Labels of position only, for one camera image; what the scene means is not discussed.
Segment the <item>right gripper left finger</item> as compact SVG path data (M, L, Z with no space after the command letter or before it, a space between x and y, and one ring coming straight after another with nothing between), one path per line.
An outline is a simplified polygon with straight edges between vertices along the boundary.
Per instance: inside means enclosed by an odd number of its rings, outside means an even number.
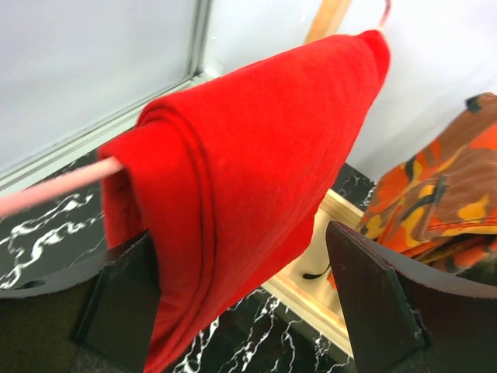
M1 292L3 372L142 372L161 292L148 232Z

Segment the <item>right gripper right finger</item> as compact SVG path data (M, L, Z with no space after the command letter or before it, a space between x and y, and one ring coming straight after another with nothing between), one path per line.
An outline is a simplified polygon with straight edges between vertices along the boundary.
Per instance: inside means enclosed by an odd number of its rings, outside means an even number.
M358 372L494 372L496 288L332 221L326 246Z

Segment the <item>orange camouflage trousers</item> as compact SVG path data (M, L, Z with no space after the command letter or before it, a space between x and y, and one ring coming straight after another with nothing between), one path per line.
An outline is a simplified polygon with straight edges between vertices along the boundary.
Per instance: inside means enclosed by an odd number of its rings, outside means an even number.
M496 96L472 96L381 177L356 231L445 273L496 283Z

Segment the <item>pink wire hanger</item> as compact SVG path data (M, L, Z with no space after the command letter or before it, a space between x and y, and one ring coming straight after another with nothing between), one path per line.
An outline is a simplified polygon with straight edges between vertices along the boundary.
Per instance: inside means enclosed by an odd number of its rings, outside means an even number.
M9 216L94 182L109 187L103 194L110 207L128 207L144 193L158 194L166 184L169 127L176 126L194 147L195 162L207 161L201 176L230 196L254 187L260 207L274 204L310 208L325 194L331 174L311 171L316 148L296 153L295 138L313 140L313 120L326 127L333 106L351 96L365 78L367 91L357 126L385 76L373 67L376 55L364 48L361 36L327 37L229 75L149 103L137 126L102 147L102 158L1 200Z

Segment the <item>red trousers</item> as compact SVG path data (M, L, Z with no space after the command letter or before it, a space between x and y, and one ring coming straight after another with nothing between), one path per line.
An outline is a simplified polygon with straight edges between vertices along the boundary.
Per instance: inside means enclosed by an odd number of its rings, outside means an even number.
M150 102L98 150L106 240L148 232L162 291L147 372L308 247L315 214L384 84L390 51L333 35Z

